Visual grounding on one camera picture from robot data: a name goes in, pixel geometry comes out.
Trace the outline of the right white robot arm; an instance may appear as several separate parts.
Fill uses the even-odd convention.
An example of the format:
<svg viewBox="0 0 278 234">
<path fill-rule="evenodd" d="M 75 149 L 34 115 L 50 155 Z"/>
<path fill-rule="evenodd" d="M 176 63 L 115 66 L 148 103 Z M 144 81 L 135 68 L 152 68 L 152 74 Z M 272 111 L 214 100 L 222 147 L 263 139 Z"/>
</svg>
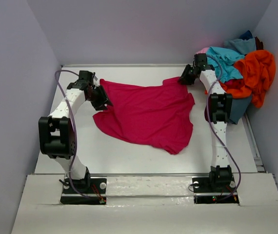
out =
<svg viewBox="0 0 278 234">
<path fill-rule="evenodd" d="M 206 91 L 207 99 L 204 117 L 211 130 L 212 162 L 207 177 L 193 179 L 195 193 L 222 193 L 233 181 L 229 154 L 226 150 L 226 128 L 232 107 L 232 95 L 221 87 L 211 65 L 193 67 L 186 65 L 179 83 L 192 85 L 199 79 Z"/>
</svg>

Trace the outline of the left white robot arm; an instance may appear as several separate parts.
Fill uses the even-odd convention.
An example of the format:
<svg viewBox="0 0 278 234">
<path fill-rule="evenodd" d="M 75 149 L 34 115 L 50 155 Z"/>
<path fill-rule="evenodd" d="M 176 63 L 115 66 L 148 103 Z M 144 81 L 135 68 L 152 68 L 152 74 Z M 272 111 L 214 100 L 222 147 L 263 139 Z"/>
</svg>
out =
<svg viewBox="0 0 278 234">
<path fill-rule="evenodd" d="M 67 175 L 66 184 L 78 193 L 84 193 L 91 184 L 90 172 L 81 163 L 78 155 L 78 136 L 75 114 L 89 101 L 95 110 L 106 110 L 112 106 L 103 86 L 83 85 L 79 88 L 71 83 L 61 89 L 62 101 L 47 117 L 39 119 L 40 151 L 56 161 Z"/>
</svg>

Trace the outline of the magenta t-shirt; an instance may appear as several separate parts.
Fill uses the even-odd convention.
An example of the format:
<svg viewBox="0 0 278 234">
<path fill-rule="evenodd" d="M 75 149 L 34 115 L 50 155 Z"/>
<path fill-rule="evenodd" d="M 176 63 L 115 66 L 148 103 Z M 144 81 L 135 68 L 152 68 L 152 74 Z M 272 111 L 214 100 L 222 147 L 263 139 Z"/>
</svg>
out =
<svg viewBox="0 0 278 234">
<path fill-rule="evenodd" d="M 177 155 L 190 142 L 194 98 L 178 77 L 160 86 L 136 86 L 100 80 L 112 106 L 93 116 L 105 134 L 133 144 L 149 145 Z"/>
</svg>

